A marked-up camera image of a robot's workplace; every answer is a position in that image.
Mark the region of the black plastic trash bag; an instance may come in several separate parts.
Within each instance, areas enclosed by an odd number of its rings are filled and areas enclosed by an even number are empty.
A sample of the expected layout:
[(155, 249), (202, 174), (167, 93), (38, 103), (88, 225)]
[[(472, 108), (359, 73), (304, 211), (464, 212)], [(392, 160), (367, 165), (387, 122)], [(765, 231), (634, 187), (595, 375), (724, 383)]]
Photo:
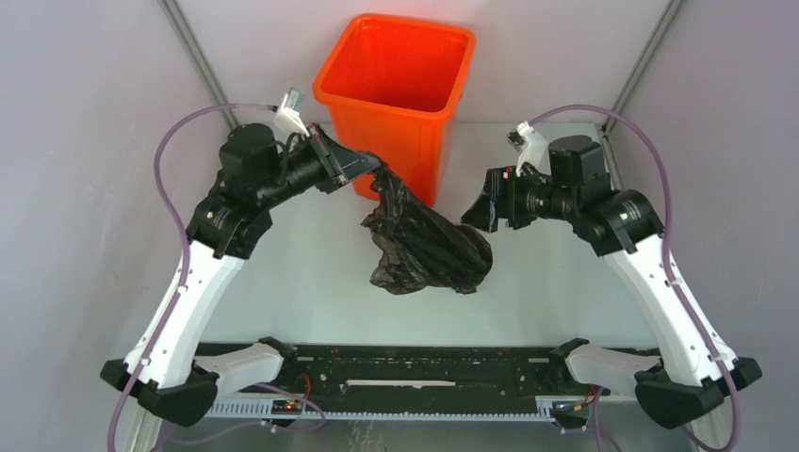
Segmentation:
[(421, 201), (387, 165), (372, 172), (378, 205), (361, 226), (381, 251), (369, 282), (395, 295), (426, 287), (457, 294), (477, 291), (494, 264), (489, 242), (474, 227), (456, 224)]

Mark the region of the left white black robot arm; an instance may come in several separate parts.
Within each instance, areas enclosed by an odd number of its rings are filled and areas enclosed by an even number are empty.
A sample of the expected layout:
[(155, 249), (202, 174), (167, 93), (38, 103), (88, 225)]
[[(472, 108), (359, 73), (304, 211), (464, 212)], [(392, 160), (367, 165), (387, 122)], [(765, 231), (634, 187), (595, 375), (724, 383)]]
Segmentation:
[(181, 260), (140, 342), (101, 376), (150, 414), (181, 427), (198, 423), (218, 398), (266, 383), (286, 392), (298, 379), (285, 344), (261, 339), (200, 357), (202, 333), (227, 286), (272, 226), (271, 211), (310, 188), (332, 193), (377, 169), (380, 159), (350, 150), (317, 124), (280, 141), (262, 123), (232, 130), (207, 196), (180, 228)]

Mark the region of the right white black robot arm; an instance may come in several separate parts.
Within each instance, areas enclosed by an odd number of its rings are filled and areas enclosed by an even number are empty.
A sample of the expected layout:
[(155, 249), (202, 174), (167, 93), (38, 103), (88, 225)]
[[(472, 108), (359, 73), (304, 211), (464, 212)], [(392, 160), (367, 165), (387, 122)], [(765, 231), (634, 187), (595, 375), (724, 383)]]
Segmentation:
[(627, 286), (659, 349), (643, 356), (571, 340), (552, 353), (547, 378), (554, 390), (571, 394), (584, 383), (632, 394), (655, 423), (673, 429), (761, 377), (758, 363), (738, 356), (694, 295), (677, 287), (678, 267), (661, 255), (658, 214), (642, 193), (612, 186), (598, 142), (584, 135), (550, 141), (531, 130), (508, 139), (517, 162), (486, 172), (463, 223), (492, 233), (500, 223), (518, 230), (539, 218), (567, 222)]

